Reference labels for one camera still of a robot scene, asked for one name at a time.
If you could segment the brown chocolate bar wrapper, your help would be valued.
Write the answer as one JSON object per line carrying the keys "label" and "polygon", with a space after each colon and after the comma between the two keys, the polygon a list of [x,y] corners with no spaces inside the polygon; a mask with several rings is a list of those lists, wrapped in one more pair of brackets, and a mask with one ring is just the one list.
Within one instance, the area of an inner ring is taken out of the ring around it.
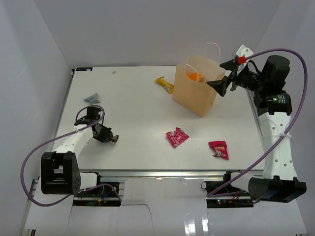
{"label": "brown chocolate bar wrapper", "polygon": [[110,139],[111,145],[114,145],[118,141],[119,135],[112,136],[109,139]]}

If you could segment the orange yellow snack bag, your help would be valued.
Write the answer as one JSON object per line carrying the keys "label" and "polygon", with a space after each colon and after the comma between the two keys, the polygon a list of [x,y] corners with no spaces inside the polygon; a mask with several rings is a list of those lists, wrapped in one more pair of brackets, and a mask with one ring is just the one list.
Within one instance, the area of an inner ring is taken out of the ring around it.
{"label": "orange yellow snack bag", "polygon": [[192,81],[195,81],[195,82],[203,82],[204,78],[201,74],[198,74],[198,73],[187,73],[186,74],[188,76],[188,78],[190,78]]}

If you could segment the silver blue snack wrapper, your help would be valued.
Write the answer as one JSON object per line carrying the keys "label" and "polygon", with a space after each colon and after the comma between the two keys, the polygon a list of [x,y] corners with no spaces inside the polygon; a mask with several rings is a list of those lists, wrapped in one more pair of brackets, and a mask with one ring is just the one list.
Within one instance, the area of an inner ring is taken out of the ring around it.
{"label": "silver blue snack wrapper", "polygon": [[91,105],[100,103],[100,99],[98,97],[98,93],[95,93],[95,94],[93,94],[93,95],[91,95],[89,97],[84,98],[83,101],[87,102],[87,103],[89,103]]}

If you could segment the red chips snack packet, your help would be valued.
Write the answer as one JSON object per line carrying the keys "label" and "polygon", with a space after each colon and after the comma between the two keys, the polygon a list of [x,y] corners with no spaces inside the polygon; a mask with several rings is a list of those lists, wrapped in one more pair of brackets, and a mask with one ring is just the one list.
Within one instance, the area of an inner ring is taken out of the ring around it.
{"label": "red chips snack packet", "polygon": [[213,157],[229,160],[227,144],[225,141],[211,141],[208,143],[213,150]]}

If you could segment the pink red snack packet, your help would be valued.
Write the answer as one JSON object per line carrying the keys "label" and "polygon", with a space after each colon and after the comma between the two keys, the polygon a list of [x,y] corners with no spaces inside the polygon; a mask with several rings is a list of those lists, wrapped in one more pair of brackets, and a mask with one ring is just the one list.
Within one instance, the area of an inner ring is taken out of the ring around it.
{"label": "pink red snack packet", "polygon": [[165,135],[168,138],[168,140],[169,140],[169,142],[173,148],[178,147],[181,143],[183,143],[185,140],[187,140],[189,138],[189,135],[187,135],[179,127],[176,127],[175,131],[167,132]]}

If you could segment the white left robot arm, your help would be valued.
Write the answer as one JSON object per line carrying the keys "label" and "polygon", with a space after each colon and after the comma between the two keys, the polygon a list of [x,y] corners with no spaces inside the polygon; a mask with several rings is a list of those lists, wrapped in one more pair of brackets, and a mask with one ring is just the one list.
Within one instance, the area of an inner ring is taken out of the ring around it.
{"label": "white left robot arm", "polygon": [[88,190],[93,196],[103,193],[104,184],[97,180],[96,173],[82,173],[78,158],[90,139],[100,143],[116,143],[119,136],[103,125],[104,109],[99,105],[84,108],[87,113],[76,116],[73,131],[53,152],[41,157],[41,191],[49,195],[76,195]]}

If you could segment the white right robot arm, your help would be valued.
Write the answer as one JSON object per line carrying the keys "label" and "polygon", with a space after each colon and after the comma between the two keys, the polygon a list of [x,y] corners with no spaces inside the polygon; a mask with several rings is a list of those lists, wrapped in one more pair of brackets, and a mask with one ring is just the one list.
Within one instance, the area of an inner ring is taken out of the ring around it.
{"label": "white right robot arm", "polygon": [[253,201],[289,203],[307,190],[306,183],[297,177],[291,155],[289,131],[296,118],[291,117],[291,98],[283,89],[290,72],[290,61],[272,55],[267,58],[262,70],[255,71],[250,71],[249,63],[254,62],[245,56],[223,62],[220,67],[230,74],[207,84],[221,96],[226,94],[229,85],[232,85],[231,90],[242,87],[254,92],[253,101],[263,137],[263,176],[250,175],[250,168],[242,172],[226,172],[229,179],[207,196],[216,197],[220,190],[234,196],[242,190]]}

